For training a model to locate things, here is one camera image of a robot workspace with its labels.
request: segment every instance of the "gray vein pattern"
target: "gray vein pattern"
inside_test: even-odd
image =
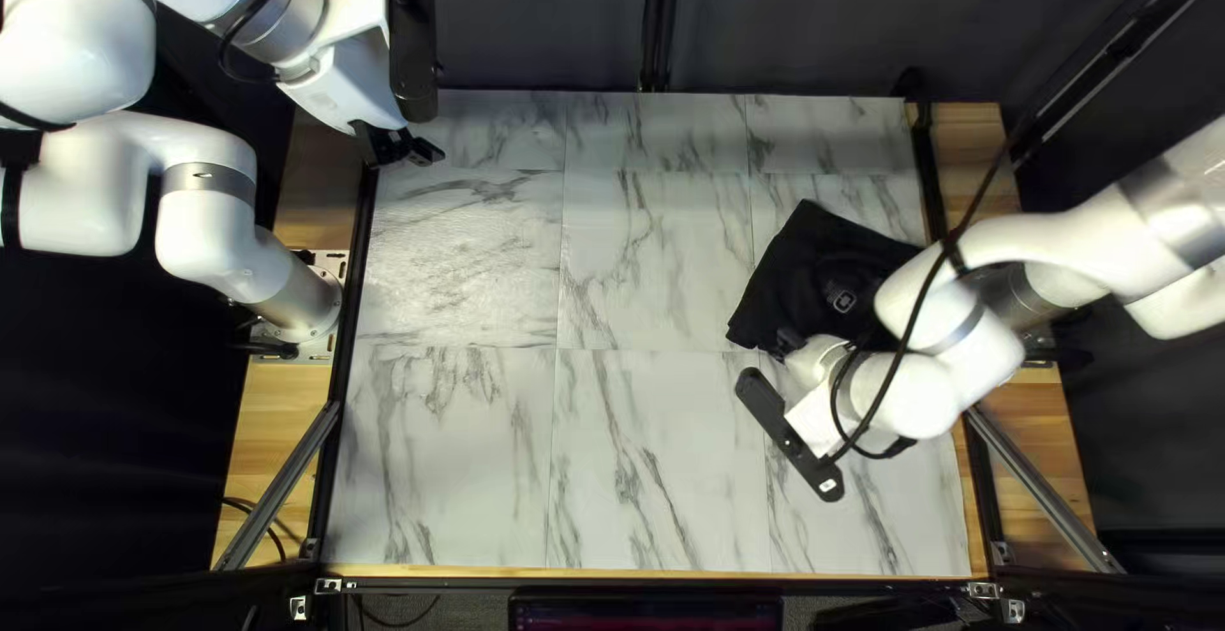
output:
[[[766,174],[895,174],[915,169],[897,98],[747,96],[751,169]]]
[[[744,175],[567,172],[559,347],[736,350],[751,227]]]
[[[552,346],[561,184],[557,172],[385,169],[358,334]]]
[[[572,93],[566,169],[742,174],[742,96]]]
[[[412,126],[456,169],[560,170],[566,159],[561,93],[439,91],[439,116]]]
[[[554,352],[359,341],[327,561],[544,566]]]
[[[733,392],[756,360],[557,352],[549,565],[767,571],[763,437]]]
[[[414,132],[447,163],[381,173],[327,561],[968,575],[948,437],[848,457],[827,505],[734,384],[757,365],[802,391],[724,339],[802,198],[924,241],[900,103],[443,91],[441,110]]]

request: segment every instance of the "folded garment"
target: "folded garment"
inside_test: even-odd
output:
[[[771,241],[740,305],[728,339],[782,359],[815,334],[895,349],[878,326],[872,299],[881,283],[920,249],[894,241],[802,201]]]

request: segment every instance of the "black cable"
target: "black cable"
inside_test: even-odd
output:
[[[260,622],[260,605],[251,605],[246,610],[246,619],[243,620],[243,631],[251,631]]]
[[[425,619],[425,615],[430,614],[430,610],[434,609],[434,605],[439,604],[439,600],[441,598],[442,598],[442,595],[434,595],[434,599],[430,600],[430,604],[425,606],[425,610],[421,611],[421,614],[414,616],[413,619],[410,619],[408,621],[401,621],[401,622],[394,622],[393,624],[391,621],[385,621],[382,619],[379,619],[372,613],[366,611],[366,606],[361,603],[361,595],[353,595],[353,600],[358,604],[358,613],[359,613],[358,614],[358,625],[363,630],[365,629],[365,621],[363,621],[363,619],[369,619],[370,621],[374,621],[375,624],[379,624],[381,626],[386,626],[387,629],[408,629],[409,626],[413,626],[418,621]]]
[[[256,502],[254,502],[251,500],[243,499],[243,497],[229,497],[229,496],[227,496],[227,497],[223,497],[223,499],[229,500],[232,502],[238,502],[240,505],[244,505],[244,506],[247,506],[247,507],[251,507],[251,508],[255,508],[255,506],[256,506]],[[272,523],[279,526],[281,529],[284,532],[285,537],[289,538],[289,540],[293,544],[295,544],[295,545],[301,545],[303,544],[303,537],[299,535],[299,534],[296,534],[296,533],[294,533],[293,528],[289,528],[288,526],[285,526],[285,522],[281,521],[281,517],[273,517]]]
[[[251,507],[236,502],[230,497],[222,497],[222,504],[228,507],[233,507],[241,512],[245,512],[247,516],[251,515]],[[277,546],[277,553],[281,554],[281,562],[284,564],[289,561],[289,557],[285,556],[285,546],[281,544],[281,538],[277,538],[277,533],[276,531],[272,529],[271,526],[268,527],[268,537],[272,538],[272,544]]]
[[[219,66],[221,70],[234,81],[260,85],[278,83],[281,81],[281,78],[277,78],[276,72],[273,72],[273,75],[260,76],[260,78],[251,75],[241,75],[234,71],[229,64],[230,44],[234,44],[234,39],[238,37],[239,31],[246,27],[246,25],[255,17],[255,13],[260,12],[260,10],[262,10],[267,4],[268,0],[254,0],[251,5],[247,6],[246,10],[238,16],[234,23],[229,28],[225,28],[225,32],[222,34],[222,44],[217,49],[217,66]]]

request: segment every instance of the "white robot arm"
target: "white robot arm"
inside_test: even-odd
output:
[[[0,232],[0,247],[124,255],[140,238],[151,174],[162,176],[154,244],[167,272],[245,305],[287,342],[332,327],[337,282],[255,224],[255,152],[189,121],[111,113],[45,135],[37,165],[20,176],[0,168],[0,222],[16,229]]]
[[[405,113],[424,121],[436,107],[432,65],[421,91],[404,70],[392,80],[388,22],[408,21],[404,1],[5,0],[0,127],[47,135],[36,167],[0,168],[0,247],[126,254],[141,233],[147,178],[162,175],[156,249],[168,272],[246,305],[285,342],[326,336],[338,284],[255,225],[251,148],[205,126],[116,110],[149,87],[162,5],[233,34],[320,121],[349,135],[359,123],[387,130],[396,153],[429,164],[440,151],[392,135]],[[390,15],[393,7],[401,12]],[[402,53],[397,65],[421,56]]]
[[[987,219],[958,240],[968,270],[1017,263],[996,289],[971,290],[943,262],[922,301],[907,353],[871,433],[915,440],[948,431],[957,417],[1007,381],[1024,330],[1114,294],[1149,334],[1169,339],[1225,322],[1225,118],[1161,157],[1056,214]],[[942,252],[927,247],[889,277],[876,314],[902,337],[921,285]],[[786,414],[822,456],[840,445],[829,412],[831,384],[846,365],[845,341],[821,336],[786,358],[812,390]],[[894,353],[858,357],[837,401],[850,433],[871,407]]]
[[[255,0],[5,0],[0,126],[55,130],[138,100],[154,59],[154,2],[222,34]],[[234,44],[277,70],[320,121],[407,125],[390,81],[388,0],[268,0]]]

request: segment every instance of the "marble table surface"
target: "marble table surface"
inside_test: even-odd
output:
[[[968,576],[948,436],[816,497],[726,321],[796,203],[921,244],[899,100],[443,91],[381,172],[323,556]]]

